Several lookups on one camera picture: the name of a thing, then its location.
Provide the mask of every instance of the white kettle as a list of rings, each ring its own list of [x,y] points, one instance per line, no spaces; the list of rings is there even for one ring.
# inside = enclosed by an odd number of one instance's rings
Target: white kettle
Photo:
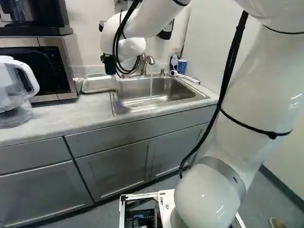
[[[20,69],[25,78],[18,74]],[[18,126],[33,115],[29,98],[39,92],[39,84],[32,69],[10,56],[0,56],[0,128]]]

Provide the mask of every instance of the stainless steel sink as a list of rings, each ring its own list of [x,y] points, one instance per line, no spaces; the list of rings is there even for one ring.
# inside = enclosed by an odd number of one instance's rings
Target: stainless steel sink
[[[110,92],[114,115],[210,98],[171,76],[132,77],[117,83],[118,90]]]

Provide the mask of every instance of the wall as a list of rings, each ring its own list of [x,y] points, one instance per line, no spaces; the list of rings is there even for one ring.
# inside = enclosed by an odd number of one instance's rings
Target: wall
[[[98,25],[100,20],[114,15],[114,0],[66,0],[66,7],[75,34],[66,42],[74,74],[103,73]],[[158,37],[147,39],[146,54],[152,55],[157,64],[167,66],[172,48],[182,47],[189,13],[190,7],[187,7],[176,17],[169,41]]]
[[[202,84],[220,92],[221,80],[235,27],[242,9],[233,1],[192,0],[183,58],[188,60],[187,74],[200,78]],[[237,69],[252,47],[259,23],[249,17],[237,56]],[[293,192],[304,199],[304,114],[294,125],[274,155],[265,162]]]
[[[233,0],[192,0],[183,58],[187,74],[219,94],[225,63],[242,9]],[[255,40],[260,24],[249,17],[235,69],[240,66]]]
[[[294,124],[294,129],[276,149],[274,156],[264,165],[295,194],[304,200],[304,114]]]

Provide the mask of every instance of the countertop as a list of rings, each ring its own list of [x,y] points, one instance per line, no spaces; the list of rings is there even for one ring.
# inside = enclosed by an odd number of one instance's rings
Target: countertop
[[[115,116],[112,113],[109,92],[81,94],[73,103],[48,103],[47,106],[34,107],[31,120],[18,127],[0,130],[0,147],[95,130],[217,103],[219,96],[216,93],[202,85],[184,79],[183,81],[208,95],[210,99]]]

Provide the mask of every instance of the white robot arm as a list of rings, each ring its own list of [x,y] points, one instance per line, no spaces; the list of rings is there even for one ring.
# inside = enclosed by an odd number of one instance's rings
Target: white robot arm
[[[157,35],[191,0],[144,0],[124,26],[118,46],[121,60],[141,55],[146,48],[144,38]],[[100,47],[104,53],[106,73],[114,75],[113,40],[126,11],[115,14],[104,25]]]
[[[125,36],[156,35],[189,2],[144,0],[127,22]],[[180,219],[189,228],[227,228],[260,165],[283,140],[280,136],[292,130],[304,98],[304,1],[236,2],[261,22],[261,29],[229,84],[196,164],[175,189],[173,228],[179,227]],[[102,50],[113,55],[119,15],[109,21]],[[143,52],[143,47],[132,55]]]

